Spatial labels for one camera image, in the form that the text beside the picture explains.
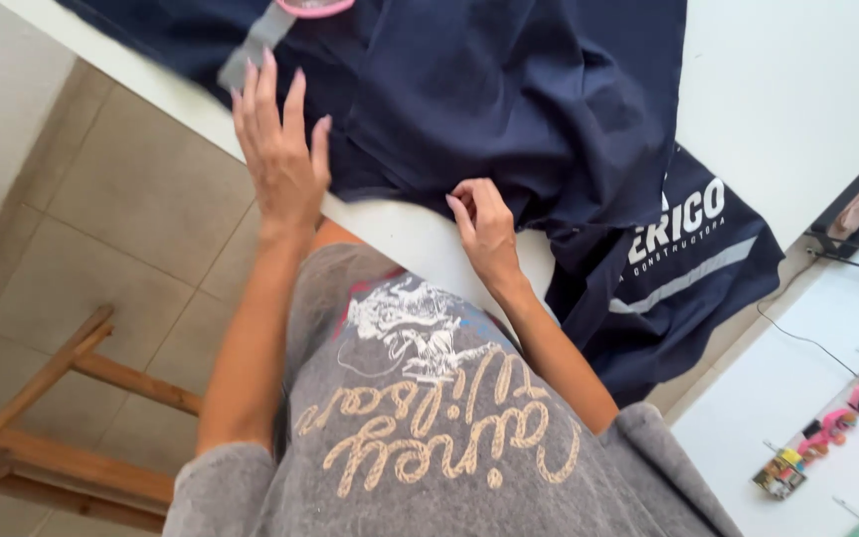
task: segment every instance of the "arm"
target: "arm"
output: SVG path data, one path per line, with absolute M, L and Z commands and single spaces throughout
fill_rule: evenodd
M 552 386 L 595 435 L 618 408 L 572 341 L 542 307 L 515 253 L 513 214 L 490 179 L 466 179 L 447 196 L 483 285 L 506 312 L 532 370 Z
M 306 80 L 298 71 L 277 110 L 277 66 L 264 50 L 263 68 L 248 65 L 243 94 L 234 91 L 234 127 L 254 179 L 261 223 L 257 261 L 224 336 L 197 425 L 197 454 L 232 442 L 271 449 L 280 404 L 287 315 L 300 262 L 330 182 L 329 117 L 304 141 Z

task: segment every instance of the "forearm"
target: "forearm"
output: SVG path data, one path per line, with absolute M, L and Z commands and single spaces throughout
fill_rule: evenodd
M 524 276 L 521 281 L 494 292 L 496 302 L 513 325 L 526 360 L 576 412 L 593 434 L 608 428 L 618 408 L 612 396 L 539 302 Z
M 197 425 L 197 453 L 231 442 L 268 450 L 280 404 L 287 316 L 308 237 L 272 233 L 257 260 L 208 383 Z

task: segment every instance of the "navy blue fabric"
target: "navy blue fabric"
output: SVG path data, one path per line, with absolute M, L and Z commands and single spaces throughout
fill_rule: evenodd
M 57 1 L 229 106 L 218 71 L 270 0 Z M 636 226 L 659 221 L 669 163 L 673 205 L 712 179 L 673 153 L 685 21 L 686 0 L 356 0 L 294 24 L 274 49 L 278 96 L 302 67 L 308 132 L 333 116 L 331 190 L 345 201 L 411 201 L 450 217 L 444 193 L 492 177 L 517 226 L 552 242 L 546 301 L 563 330 L 616 398 L 643 397 L 776 287 L 781 255 L 764 221 L 726 191 L 724 226 L 629 263 Z M 640 300 L 755 235 L 746 261 L 652 311 L 609 312 L 613 296 Z
M 624 304 L 644 300 L 728 247 L 756 237 L 753 246 L 745 260 L 710 272 L 690 287 L 663 298 L 650 311 L 606 311 L 582 350 L 613 394 L 686 372 L 700 359 L 715 327 L 779 285 L 777 266 L 783 254 L 770 228 L 726 186 L 721 198 L 714 188 L 710 190 L 712 199 L 706 200 L 705 191 L 714 179 L 707 168 L 678 148 L 664 182 L 671 207 L 665 212 L 668 242 L 662 244 L 653 233 L 651 244 L 655 247 L 650 249 L 648 228 L 632 234 L 630 259 L 614 298 Z M 687 231 L 682 222 L 675 236 L 675 221 L 686 217 L 686 204 L 689 221 L 699 220 L 698 226 Z M 574 316 L 588 323 L 600 314 L 599 310 L 572 311 L 566 323 L 578 326 L 582 321 L 573 322 Z

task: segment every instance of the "woman's left hand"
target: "woman's left hand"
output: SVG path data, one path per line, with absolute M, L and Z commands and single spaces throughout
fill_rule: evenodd
M 231 93 L 234 129 L 254 179 L 262 234 L 313 235 L 324 193 L 330 186 L 328 134 L 330 116 L 317 121 L 311 148 L 304 139 L 306 78 L 297 69 L 283 104 L 277 109 L 277 62 L 268 49 L 263 67 L 248 60 L 244 92 Z

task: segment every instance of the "pink trim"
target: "pink trim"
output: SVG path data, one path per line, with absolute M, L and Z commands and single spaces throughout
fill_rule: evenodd
M 292 4 L 288 4 L 286 0 L 276 1 L 281 9 L 292 14 L 294 17 L 301 19 L 321 19 L 335 15 L 341 11 L 346 11 L 353 5 L 353 0 L 340 0 L 339 2 L 334 2 L 329 6 L 323 7 L 297 7 Z

